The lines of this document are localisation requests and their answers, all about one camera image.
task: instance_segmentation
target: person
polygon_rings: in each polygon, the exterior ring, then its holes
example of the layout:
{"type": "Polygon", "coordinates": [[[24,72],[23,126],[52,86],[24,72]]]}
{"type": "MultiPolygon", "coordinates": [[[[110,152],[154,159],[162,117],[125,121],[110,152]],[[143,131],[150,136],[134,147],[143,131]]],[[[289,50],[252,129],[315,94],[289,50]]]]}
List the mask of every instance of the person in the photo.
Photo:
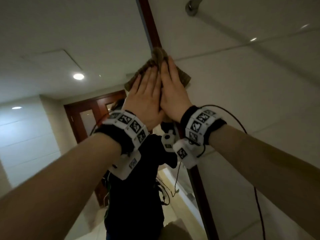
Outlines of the person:
{"type": "MultiPolygon", "coordinates": [[[[125,100],[116,101],[111,111],[122,109],[125,100]]],[[[164,132],[173,128],[172,123],[161,123],[164,132]]],[[[128,178],[121,180],[110,171],[103,177],[103,185],[108,188],[110,203],[106,211],[104,224],[106,239],[129,239],[138,236],[142,239],[158,239],[163,228],[164,214],[156,181],[159,165],[177,166],[177,155],[166,152],[161,136],[150,134],[139,148],[141,159],[128,178]]]]}
{"type": "MultiPolygon", "coordinates": [[[[170,72],[164,62],[161,74],[151,76],[149,69],[142,80],[138,77],[123,105],[149,131],[165,113],[181,122],[192,107],[171,57],[168,64],[170,72]]],[[[95,133],[1,198],[2,238],[63,239],[106,170],[120,157],[126,146],[121,143],[95,133]]],[[[320,239],[320,169],[227,124],[209,134],[208,144],[280,210],[320,239]]]]}

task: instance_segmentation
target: brown towel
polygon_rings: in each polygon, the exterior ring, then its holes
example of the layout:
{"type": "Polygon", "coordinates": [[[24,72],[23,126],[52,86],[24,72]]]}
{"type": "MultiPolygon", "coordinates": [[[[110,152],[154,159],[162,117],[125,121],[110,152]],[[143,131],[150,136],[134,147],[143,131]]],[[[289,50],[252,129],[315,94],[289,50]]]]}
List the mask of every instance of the brown towel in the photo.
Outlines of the brown towel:
{"type": "MultiPolygon", "coordinates": [[[[144,76],[146,70],[148,69],[148,67],[153,67],[153,66],[157,66],[158,70],[161,67],[162,62],[165,60],[168,63],[168,55],[165,52],[164,49],[162,48],[154,48],[152,53],[151,53],[151,59],[148,60],[146,62],[146,64],[144,64],[135,74],[134,76],[130,79],[130,81],[128,81],[125,85],[124,88],[129,92],[130,89],[132,88],[132,85],[134,83],[134,81],[136,80],[137,76],[140,74],[141,77],[144,76]]],[[[178,74],[179,74],[179,78],[181,83],[183,84],[184,87],[186,87],[191,79],[191,77],[183,72],[182,70],[180,70],[178,67],[178,74]]]]}

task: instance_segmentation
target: cloth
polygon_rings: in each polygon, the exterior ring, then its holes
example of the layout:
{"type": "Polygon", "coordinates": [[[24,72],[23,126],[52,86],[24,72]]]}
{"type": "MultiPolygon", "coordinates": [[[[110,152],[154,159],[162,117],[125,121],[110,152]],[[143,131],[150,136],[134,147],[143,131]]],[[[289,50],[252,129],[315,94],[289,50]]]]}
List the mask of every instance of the cloth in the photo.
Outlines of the cloth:
{"type": "Polygon", "coordinates": [[[141,159],[126,180],[109,176],[110,204],[105,226],[110,239],[157,239],[164,215],[156,187],[159,165],[177,166],[177,155],[165,151],[161,136],[149,135],[139,148],[141,159]]]}
{"type": "MultiPolygon", "coordinates": [[[[166,61],[168,63],[168,54],[165,52],[164,49],[162,48],[154,48],[152,53],[151,53],[151,59],[149,59],[146,64],[144,64],[135,74],[134,76],[130,79],[130,81],[128,81],[125,85],[124,88],[129,92],[130,89],[132,88],[132,85],[134,83],[134,81],[136,80],[137,76],[140,74],[141,77],[144,76],[146,70],[149,67],[152,66],[157,66],[158,70],[161,67],[161,64],[163,61],[166,61]]],[[[191,77],[183,72],[180,68],[177,67],[178,70],[178,74],[179,74],[179,78],[181,83],[183,84],[184,87],[186,87],[188,85],[188,83],[191,80],[191,77]]]]}

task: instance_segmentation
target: hand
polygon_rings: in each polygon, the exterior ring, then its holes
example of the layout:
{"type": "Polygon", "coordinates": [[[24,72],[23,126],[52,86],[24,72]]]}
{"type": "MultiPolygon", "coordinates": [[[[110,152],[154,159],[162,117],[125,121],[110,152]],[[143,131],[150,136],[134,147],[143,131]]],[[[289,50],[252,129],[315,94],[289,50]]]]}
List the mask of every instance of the hand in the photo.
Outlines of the hand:
{"type": "Polygon", "coordinates": [[[161,80],[163,84],[160,106],[174,121],[180,122],[183,114],[192,106],[188,94],[180,82],[178,70],[171,56],[167,63],[161,65],[161,80]]]}
{"type": "Polygon", "coordinates": [[[147,69],[139,86],[140,80],[139,75],[122,109],[134,113],[146,125],[148,131],[151,131],[161,123],[165,115],[163,110],[159,111],[161,77],[157,67],[147,69]]]}

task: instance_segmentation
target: wristband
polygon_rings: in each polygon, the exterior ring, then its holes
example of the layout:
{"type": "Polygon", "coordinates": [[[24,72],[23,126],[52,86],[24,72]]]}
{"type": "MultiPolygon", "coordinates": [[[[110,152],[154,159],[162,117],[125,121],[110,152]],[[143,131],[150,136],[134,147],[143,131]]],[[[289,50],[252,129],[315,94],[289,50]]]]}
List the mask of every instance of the wristband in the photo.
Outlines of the wristband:
{"type": "Polygon", "coordinates": [[[225,124],[217,113],[207,107],[191,106],[181,118],[186,137],[197,145],[208,145],[211,132],[225,124]]]}
{"type": "Polygon", "coordinates": [[[136,151],[149,135],[147,127],[131,112],[116,110],[95,131],[101,132],[121,145],[122,154],[136,151]]]}

